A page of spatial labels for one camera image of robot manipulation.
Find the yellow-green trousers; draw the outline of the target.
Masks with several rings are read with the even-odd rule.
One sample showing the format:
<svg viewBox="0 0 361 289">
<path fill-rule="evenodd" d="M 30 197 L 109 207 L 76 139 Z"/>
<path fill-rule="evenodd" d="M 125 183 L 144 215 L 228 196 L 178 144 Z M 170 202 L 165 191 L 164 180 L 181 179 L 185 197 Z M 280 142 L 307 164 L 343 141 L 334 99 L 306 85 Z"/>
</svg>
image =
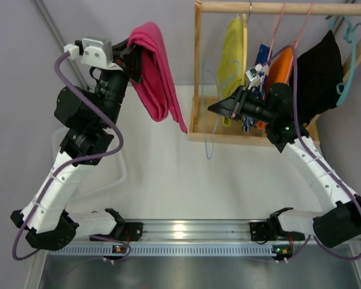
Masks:
<svg viewBox="0 0 361 289">
<path fill-rule="evenodd" d="M 243 83 L 244 27 L 240 17 L 227 27 L 217 69 L 217 90 L 220 99 L 228 98 Z"/>
</svg>

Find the pink trousers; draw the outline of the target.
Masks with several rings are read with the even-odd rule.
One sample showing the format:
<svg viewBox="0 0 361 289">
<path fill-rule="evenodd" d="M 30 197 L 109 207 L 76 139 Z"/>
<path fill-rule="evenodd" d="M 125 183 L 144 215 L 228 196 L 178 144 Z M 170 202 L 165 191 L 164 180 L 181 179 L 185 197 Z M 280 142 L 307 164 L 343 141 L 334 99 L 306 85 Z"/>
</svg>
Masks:
<svg viewBox="0 0 361 289">
<path fill-rule="evenodd" d="M 169 115 L 183 133 L 188 132 L 184 122 L 176 88 L 171 75 L 164 39 L 159 26 L 153 22 L 135 28 L 128 40 L 128 46 L 141 48 L 142 82 L 134 82 L 142 104 L 152 120 L 161 122 Z"/>
</svg>

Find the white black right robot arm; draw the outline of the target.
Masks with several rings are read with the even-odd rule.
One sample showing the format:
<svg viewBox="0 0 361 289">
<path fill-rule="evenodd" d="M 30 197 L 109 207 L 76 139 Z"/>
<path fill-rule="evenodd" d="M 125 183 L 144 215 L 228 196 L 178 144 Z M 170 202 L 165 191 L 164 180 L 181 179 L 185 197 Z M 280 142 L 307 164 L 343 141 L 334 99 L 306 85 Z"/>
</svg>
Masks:
<svg viewBox="0 0 361 289">
<path fill-rule="evenodd" d="M 320 212 L 282 208 L 270 214 L 268 221 L 276 235 L 312 235 L 327 248 L 361 235 L 361 196 L 339 180 L 316 151 L 305 127 L 295 126 L 289 85 L 272 85 L 265 100 L 241 85 L 228 98 L 210 105 L 208 111 L 232 120 L 249 116 L 265 122 L 267 139 L 295 166 L 318 199 Z"/>
</svg>

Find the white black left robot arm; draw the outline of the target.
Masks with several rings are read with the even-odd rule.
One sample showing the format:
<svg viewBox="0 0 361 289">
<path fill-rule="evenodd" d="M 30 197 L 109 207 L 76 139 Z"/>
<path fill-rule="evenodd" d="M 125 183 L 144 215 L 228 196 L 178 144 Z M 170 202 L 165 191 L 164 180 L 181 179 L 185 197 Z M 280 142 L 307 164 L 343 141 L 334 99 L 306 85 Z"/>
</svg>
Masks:
<svg viewBox="0 0 361 289">
<path fill-rule="evenodd" d="M 54 69 L 64 83 L 57 97 L 55 117 L 67 128 L 54 165 L 32 201 L 11 214 L 11 221 L 36 250 L 60 250 L 72 240 L 119 238 L 126 222 L 112 208 L 84 214 L 66 206 L 85 177 L 124 144 L 116 122 L 129 82 L 142 81 L 142 48 L 123 41 L 86 38 L 64 47 Z M 93 92 L 74 86 L 62 73 L 64 60 L 80 58 L 99 70 Z"/>
</svg>

